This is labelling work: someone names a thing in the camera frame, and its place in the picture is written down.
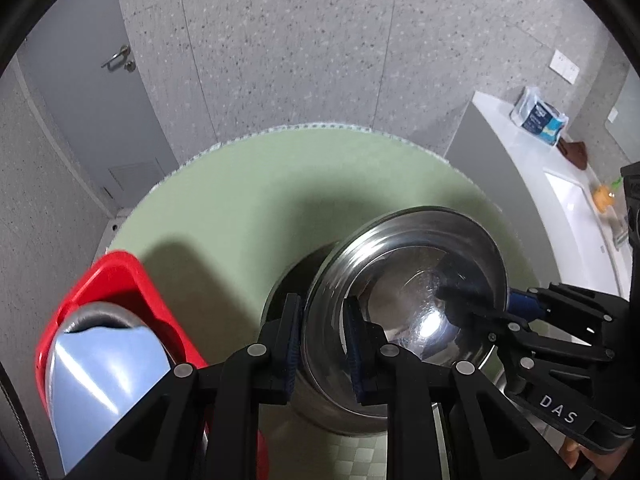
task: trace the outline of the stainless steel bowl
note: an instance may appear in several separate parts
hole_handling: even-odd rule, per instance
[[[443,287],[484,298],[505,310],[504,263],[492,238],[475,221],[440,207],[412,208],[379,218],[338,244],[319,269],[303,318],[300,386],[293,405],[336,433],[384,431],[385,406],[360,406],[346,361],[342,302],[356,295],[364,317],[423,361],[481,367],[492,345],[460,330],[445,316],[464,301],[439,298]]]

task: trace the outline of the speckled wall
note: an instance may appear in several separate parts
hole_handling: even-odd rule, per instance
[[[587,144],[590,165],[603,182],[616,180],[620,176],[620,167],[629,164],[628,157],[604,125],[625,84],[629,66],[625,53],[615,40],[611,40],[593,87],[571,130],[573,139]]]
[[[581,0],[120,0],[179,162],[270,126],[340,121],[444,153],[475,90],[574,117],[609,33]],[[548,68],[558,48],[575,85]]]
[[[36,390],[34,348],[58,302],[91,264],[106,222],[45,138],[10,66],[0,77],[0,360],[52,478],[62,476],[62,467]],[[0,426],[30,463],[3,397]]]

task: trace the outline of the door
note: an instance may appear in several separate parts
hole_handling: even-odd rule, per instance
[[[19,55],[78,162],[121,207],[178,167],[135,52],[104,64],[128,45],[118,0],[58,0]]]

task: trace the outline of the plastic bag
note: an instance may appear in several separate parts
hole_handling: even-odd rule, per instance
[[[540,140],[555,146],[569,117],[545,103],[540,97],[539,88],[527,86],[511,111],[511,120]]]

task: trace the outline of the wall switch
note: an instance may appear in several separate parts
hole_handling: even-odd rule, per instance
[[[564,77],[572,85],[575,84],[576,79],[578,79],[578,74],[580,73],[578,66],[559,50],[556,50],[554,53],[549,68],[559,73],[559,75]]]

